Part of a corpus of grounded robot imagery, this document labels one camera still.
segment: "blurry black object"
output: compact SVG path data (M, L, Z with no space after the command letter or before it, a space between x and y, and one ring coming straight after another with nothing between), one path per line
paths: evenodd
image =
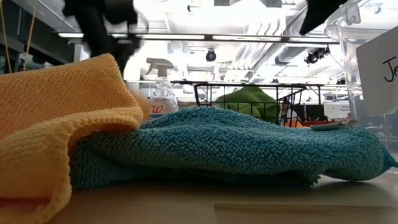
M323 59L328 54L330 54L329 47L318 48L314 51L309 52L307 58L304 59L304 62L307 64L317 63L319 60Z
M45 60L43 60L42 58L37 57L37 56L33 56L33 57L32 57L32 61L33 61L34 63L39 64L39 65L43 65L43 64L45 63Z
M305 15L300 34L305 35L323 24L347 0L307 0L308 11Z
M336 85L345 85L346 84L346 80L342 79L342 80L338 80Z
M24 70L24 65L25 65L25 60L19 59L18 72L22 72Z
M130 44L120 44L105 28L104 17L111 24L127 22L129 26L138 22L138 14L132 0L64 0L63 14L75 16L87 42L91 57L109 53L115 57L123 74L127 61L140 48L141 39L129 34Z

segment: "red object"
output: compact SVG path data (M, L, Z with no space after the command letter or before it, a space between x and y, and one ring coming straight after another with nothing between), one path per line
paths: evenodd
M336 121L307 121L307 122L301 122L302 126L309 127L309 126L317 126L317 125L322 125L322 124L330 124L330 123L335 123Z

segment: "bottle label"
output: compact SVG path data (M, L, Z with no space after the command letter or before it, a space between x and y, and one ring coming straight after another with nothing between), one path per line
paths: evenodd
M149 120L172 113L172 107L168 100L154 100L150 107Z

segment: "ceiling light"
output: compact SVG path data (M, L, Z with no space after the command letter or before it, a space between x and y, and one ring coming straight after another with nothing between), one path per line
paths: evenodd
M60 37L69 39L83 38L82 33L58 33ZM112 34L115 38L127 37L127 34ZM204 35L184 35L184 34L137 34L144 40L204 40Z
M185 34L137 34L145 40L204 40L204 35L185 35Z
M301 42L301 43L310 43L310 44L340 44L337 41L333 41L328 37L288 37L289 42Z
M126 80L127 83L156 83L156 81L150 80Z
M279 42L280 37L255 37L245 35L214 35L213 40L240 40L240 41L256 41L256 42Z

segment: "clear plastic container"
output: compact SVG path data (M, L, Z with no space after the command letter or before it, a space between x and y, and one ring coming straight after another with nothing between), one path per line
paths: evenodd
M340 41L351 117L374 133L398 159L398 112L368 116L359 77L356 48L398 26L398 0L349 0L326 21L325 34Z

